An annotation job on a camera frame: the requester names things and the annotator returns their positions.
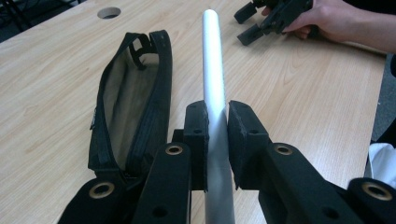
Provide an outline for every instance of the person's hand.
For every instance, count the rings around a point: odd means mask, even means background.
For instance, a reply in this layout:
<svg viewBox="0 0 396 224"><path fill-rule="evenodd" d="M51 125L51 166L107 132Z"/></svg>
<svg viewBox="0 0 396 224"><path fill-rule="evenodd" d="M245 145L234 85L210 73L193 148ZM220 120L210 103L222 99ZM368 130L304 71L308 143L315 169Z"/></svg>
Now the person's hand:
<svg viewBox="0 0 396 224"><path fill-rule="evenodd" d="M271 9L266 7L262 11L267 16ZM311 32L310 25L317 25L319 32L330 40L342 42L349 40L352 34L349 23L359 17L361 10L342 0L314 0L313 6L302 13L283 32L293 32L301 39L306 39Z"/></svg>

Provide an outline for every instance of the wooden table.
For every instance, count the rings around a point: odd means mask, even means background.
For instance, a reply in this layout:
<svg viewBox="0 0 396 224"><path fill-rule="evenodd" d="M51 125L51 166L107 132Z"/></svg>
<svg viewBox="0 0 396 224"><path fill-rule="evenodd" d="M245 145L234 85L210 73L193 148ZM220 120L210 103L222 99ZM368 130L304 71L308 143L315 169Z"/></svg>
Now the wooden table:
<svg viewBox="0 0 396 224"><path fill-rule="evenodd" d="M233 14L247 1L88 1L0 45L0 222L52 223L94 174L87 168L102 72L126 32L166 30L173 50L169 136L203 99L201 17L219 13L227 100L251 105L272 139L299 148L346 187L363 175L385 56L269 35L248 47ZM118 7L111 20L98 11ZM194 192L192 223L205 221ZM236 223L263 223L257 191L234 194Z"/></svg>

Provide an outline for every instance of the black plastic part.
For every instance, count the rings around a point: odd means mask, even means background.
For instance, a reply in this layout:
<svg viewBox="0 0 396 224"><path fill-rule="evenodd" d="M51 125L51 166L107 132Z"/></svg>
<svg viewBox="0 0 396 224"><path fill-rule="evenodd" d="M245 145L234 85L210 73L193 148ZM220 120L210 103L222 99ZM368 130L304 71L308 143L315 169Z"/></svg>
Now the black plastic part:
<svg viewBox="0 0 396 224"><path fill-rule="evenodd" d="M209 118L204 101L186 108L183 143L191 148L191 189L207 191L207 151Z"/></svg>
<svg viewBox="0 0 396 224"><path fill-rule="evenodd" d="M263 36L262 29L257 24L254 24L252 27L248 28L244 33L238 36L238 39L245 46L251 44L253 41Z"/></svg>
<svg viewBox="0 0 396 224"><path fill-rule="evenodd" d="M231 101L228 118L230 164L235 187L262 187L262 151L271 142L250 106Z"/></svg>
<svg viewBox="0 0 396 224"><path fill-rule="evenodd" d="M190 223L191 151L181 143L161 147L140 196L133 224Z"/></svg>
<svg viewBox="0 0 396 224"><path fill-rule="evenodd" d="M233 17L238 21L239 24L244 23L247 19L256 14L257 10L253 3L249 2L244 7L239 9Z"/></svg>
<svg viewBox="0 0 396 224"><path fill-rule="evenodd" d="M371 178L353 179L346 199L365 223L396 223L396 190L387 184Z"/></svg>
<svg viewBox="0 0 396 224"><path fill-rule="evenodd" d="M183 142L184 131L182 129L174 129L172 135L172 142Z"/></svg>
<svg viewBox="0 0 396 224"><path fill-rule="evenodd" d="M125 190L125 184L118 178L95 178L78 191L59 223L121 223L127 199ZM106 191L111 193L100 198L100 193Z"/></svg>
<svg viewBox="0 0 396 224"><path fill-rule="evenodd" d="M392 56L392 60L390 61L390 72L396 77L396 56Z"/></svg>
<svg viewBox="0 0 396 224"><path fill-rule="evenodd" d="M285 27L289 26L303 12L310 9L312 7L312 2L313 0L268 1L265 4L272 9L271 13L265 18L260 26L254 25L250 27L244 33L239 35L238 39L243 45L247 46L263 35L269 35L271 32L280 34ZM246 5L246 8L242 8L240 10L243 9L245 13L240 11L237 12L238 18L248 17L248 13L252 13L252 11L248 9L248 5Z"/></svg>
<svg viewBox="0 0 396 224"><path fill-rule="evenodd" d="M230 102L229 117L230 163L235 185L243 189L248 183L248 187L255 189L262 183L256 189L261 190L262 211L269 217L269 223L285 220L287 223L362 223L297 148L269 142L248 105Z"/></svg>

